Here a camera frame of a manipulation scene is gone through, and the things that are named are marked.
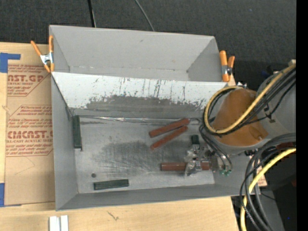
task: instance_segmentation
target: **small white object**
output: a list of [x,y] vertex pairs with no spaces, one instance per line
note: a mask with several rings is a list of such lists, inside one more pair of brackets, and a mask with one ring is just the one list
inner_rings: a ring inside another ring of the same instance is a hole
[[49,217],[49,231],[68,231],[68,216]]

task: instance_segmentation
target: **yellow cable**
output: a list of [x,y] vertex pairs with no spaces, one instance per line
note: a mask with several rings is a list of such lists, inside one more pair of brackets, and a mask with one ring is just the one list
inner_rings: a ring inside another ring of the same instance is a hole
[[230,126],[228,126],[225,129],[221,129],[221,130],[216,130],[213,127],[211,127],[211,125],[209,124],[208,121],[208,111],[209,108],[211,106],[211,103],[213,102],[213,100],[223,91],[228,90],[228,89],[239,89],[240,87],[238,86],[230,86],[230,87],[225,87],[221,90],[219,90],[218,92],[216,92],[213,97],[209,100],[206,108],[205,108],[205,115],[204,115],[204,122],[205,122],[205,126],[208,128],[209,131],[216,133],[216,134],[221,134],[221,133],[226,133],[229,132],[230,130],[232,130],[233,128],[235,128],[237,125],[239,125],[245,118],[246,116],[249,115],[249,113],[254,109],[254,107],[257,105],[257,103],[261,100],[261,98],[266,94],[266,92],[286,73],[288,73],[289,71],[291,71],[292,69],[294,69],[296,66],[295,65],[291,65],[287,68],[285,68],[284,70],[282,70],[280,73],[278,73],[273,80],[262,90],[262,92],[256,97],[256,99],[253,101],[253,103],[248,107],[248,109],[243,113],[243,115],[233,124],[231,124]]
[[[276,164],[279,160],[281,160],[282,158],[284,158],[285,156],[296,152],[296,148],[291,148],[288,149],[282,153],[280,153],[279,155],[277,155],[275,158],[273,158],[270,162],[268,162],[261,170],[260,172],[254,177],[253,181],[250,183],[249,185],[249,193],[251,193],[251,191],[253,190],[253,188],[255,187],[256,183],[259,181],[259,179],[268,171],[268,169],[270,169],[274,164]],[[244,205],[246,206],[247,204],[247,198],[246,196],[243,199]],[[247,231],[246,229],[246,224],[245,224],[245,210],[244,207],[242,206],[241,208],[241,214],[240,214],[240,218],[241,218],[241,228],[242,231]]]

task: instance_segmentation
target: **blue tape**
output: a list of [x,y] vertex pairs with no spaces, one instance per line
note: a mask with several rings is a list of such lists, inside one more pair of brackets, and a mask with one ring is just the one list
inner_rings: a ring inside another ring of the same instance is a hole
[[0,207],[4,207],[4,183],[0,183]]
[[8,72],[8,60],[20,60],[20,54],[0,53],[0,73]]

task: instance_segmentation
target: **brown stick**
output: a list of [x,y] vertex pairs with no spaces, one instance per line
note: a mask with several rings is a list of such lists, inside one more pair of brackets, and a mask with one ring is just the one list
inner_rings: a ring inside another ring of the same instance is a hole
[[169,135],[163,137],[161,140],[155,142],[154,144],[151,145],[151,149],[154,150],[164,144],[166,144],[167,142],[169,142],[170,140],[174,139],[175,137],[181,135],[182,133],[184,133],[186,130],[188,129],[187,126],[181,127],[177,130],[175,130],[173,133],[170,133]]
[[[161,170],[162,171],[185,171],[187,163],[180,162],[180,163],[162,163]],[[201,162],[202,170],[209,170],[210,165],[208,162]]]
[[186,119],[182,119],[180,121],[176,121],[176,122],[170,123],[169,125],[166,125],[164,127],[152,130],[152,131],[149,132],[149,135],[150,135],[151,138],[153,138],[153,137],[156,137],[156,136],[161,135],[163,133],[167,133],[167,132],[169,132],[171,130],[174,130],[174,129],[180,128],[182,126],[188,125],[189,122],[190,121],[187,118]]

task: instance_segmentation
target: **black cable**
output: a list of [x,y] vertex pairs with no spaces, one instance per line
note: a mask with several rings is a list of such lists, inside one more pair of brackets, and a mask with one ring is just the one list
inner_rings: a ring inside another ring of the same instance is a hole
[[275,105],[275,107],[273,108],[273,110],[270,111],[270,113],[269,113],[268,115],[266,115],[265,117],[262,117],[262,118],[258,118],[258,119],[253,120],[253,121],[249,121],[249,120],[252,119],[255,115],[250,116],[247,120],[245,120],[245,122],[244,122],[243,124],[239,125],[239,126],[237,127],[236,130],[238,130],[238,129],[240,129],[241,127],[246,126],[246,125],[248,125],[248,124],[252,124],[252,123],[261,121],[261,120],[263,120],[263,119],[269,118],[273,113],[275,113],[275,111],[276,111],[277,108],[279,107],[279,105],[280,105],[280,103],[282,102],[282,100],[283,100],[283,98],[285,97],[285,95],[291,90],[291,88],[292,88],[295,84],[296,84],[296,80],[295,80],[295,81],[290,85],[290,87],[282,94],[282,96],[281,96],[280,99],[278,100],[277,104]]
[[[286,134],[286,135],[281,135],[278,136],[272,140],[270,140],[269,142],[267,142],[265,145],[263,145],[261,148],[259,148],[259,150],[257,151],[256,154],[254,154],[254,156],[251,158],[251,160],[248,162],[247,165],[247,169],[246,169],[246,173],[245,173],[245,179],[242,182],[242,185],[240,187],[240,200],[242,202],[242,206],[244,206],[244,202],[243,202],[243,186],[245,185],[245,190],[246,190],[246,197],[247,197],[247,203],[249,204],[249,206],[251,207],[251,210],[254,214],[254,216],[256,217],[256,219],[258,220],[258,222],[260,224],[265,224],[264,222],[262,222],[261,217],[259,216],[259,214],[257,213],[256,209],[254,208],[254,204],[253,201],[251,200],[251,196],[249,193],[249,189],[247,189],[247,186],[249,185],[248,182],[248,178],[253,174],[256,173],[257,169],[263,165],[264,162],[266,162],[272,155],[274,155],[275,153],[277,153],[276,150],[276,145],[281,144],[281,143],[285,143],[285,142],[290,142],[290,141],[296,141],[296,134],[295,133],[290,133],[290,134]],[[266,155],[262,160],[260,160],[260,162],[251,170],[250,168],[252,168],[252,165],[255,164],[255,162],[258,162],[259,159],[261,158],[262,154],[264,152],[269,152],[268,155]]]
[[91,0],[87,0],[87,1],[88,1],[88,7],[89,7],[89,12],[90,12],[92,27],[96,27]]
[[150,19],[148,18],[148,16],[146,15],[145,11],[143,10],[142,6],[140,5],[140,3],[138,2],[138,0],[135,0],[136,4],[139,6],[140,10],[142,11],[145,19],[147,20],[147,22],[149,23],[151,29],[153,32],[155,32],[154,27],[152,25],[152,23],[150,22]]
[[224,164],[224,170],[226,170],[226,164],[224,162],[224,158],[222,157],[222,155],[224,155],[226,157],[226,159],[228,160],[229,162],[229,165],[230,165],[230,169],[229,171],[232,171],[233,169],[233,164],[232,164],[232,161],[230,160],[229,156],[222,150],[220,149],[216,143],[214,141],[212,141],[209,137],[207,137],[203,132],[202,130],[204,129],[205,127],[203,125],[201,125],[199,127],[199,132],[201,134],[201,137],[203,138],[203,140],[213,149],[213,151],[216,152],[216,154],[220,157],[220,159],[222,160],[222,163]]
[[[233,133],[233,132],[237,131],[238,129],[242,128],[243,126],[246,126],[248,124],[252,124],[254,122],[257,122],[257,121],[260,121],[260,120],[267,118],[267,116],[266,116],[266,117],[262,117],[260,119],[256,119],[256,120],[251,121],[264,108],[264,106],[266,106],[283,88],[285,88],[286,85],[288,85],[293,79],[296,79],[296,75],[293,75],[291,78],[289,78],[295,71],[296,71],[296,68],[292,69],[291,71],[286,73],[283,77],[281,77],[281,79],[265,94],[263,99],[256,105],[256,107],[254,108],[254,111],[251,112],[251,115],[249,117],[247,117],[239,125],[237,125],[233,129],[231,129],[230,131],[223,133],[223,134],[218,134],[218,135],[222,136],[222,135],[227,135],[227,134]],[[296,83],[296,81],[294,81],[291,84],[291,86],[283,93],[282,97],[280,98],[280,100],[278,101],[277,105],[275,106],[274,110],[271,113],[276,111],[276,109],[278,108],[279,104],[281,103],[283,97],[294,86],[295,83]],[[217,103],[218,99],[222,95],[225,95],[229,91],[233,91],[233,90],[234,89],[226,90],[225,92],[220,93],[217,97],[215,97],[215,99],[211,103],[211,107],[209,108],[210,112],[209,112],[208,117],[210,117],[210,114],[211,114],[211,112],[214,108],[214,105]],[[213,134],[213,135],[217,135],[216,133],[209,131],[207,127],[205,127],[205,128],[206,128],[208,133]]]
[[266,194],[264,194],[264,193],[261,193],[261,195],[264,196],[264,197],[267,197],[267,198],[269,198],[269,199],[271,199],[271,200],[276,201],[276,199],[274,199],[274,198],[272,198],[272,197],[270,197],[270,196],[268,196],[268,195],[266,195]]
[[[244,205],[244,200],[243,200],[243,187],[247,186],[247,181],[249,179],[249,177],[254,173],[255,170],[257,170],[260,166],[263,165],[263,163],[269,159],[272,155],[274,155],[275,153],[277,153],[277,150],[276,151],[272,151],[270,154],[268,154],[265,158],[263,158],[258,164],[256,164],[256,166],[254,166],[254,168],[249,172],[249,169],[251,168],[251,166],[253,165],[254,161],[255,161],[255,155],[250,159],[250,161],[248,162],[248,166],[247,166],[247,169],[246,169],[246,173],[245,173],[245,179],[244,181],[242,182],[241,184],[241,187],[240,187],[240,200],[241,200],[241,203],[242,203],[242,206],[244,207],[245,209],[245,212],[248,214],[248,217],[251,219],[252,223],[256,223],[256,221],[253,219],[250,211],[247,210],[247,208],[245,207]],[[254,206],[251,204],[252,203],[252,200],[250,197],[250,193],[249,193],[249,190],[248,189],[245,189],[246,190],[246,198],[247,198],[247,204],[249,204],[249,206],[251,206],[251,210],[253,213],[257,212],[256,209],[254,208]],[[257,214],[257,215],[254,215],[258,221],[258,223],[260,223],[262,226],[266,224],[262,221],[261,217]]]

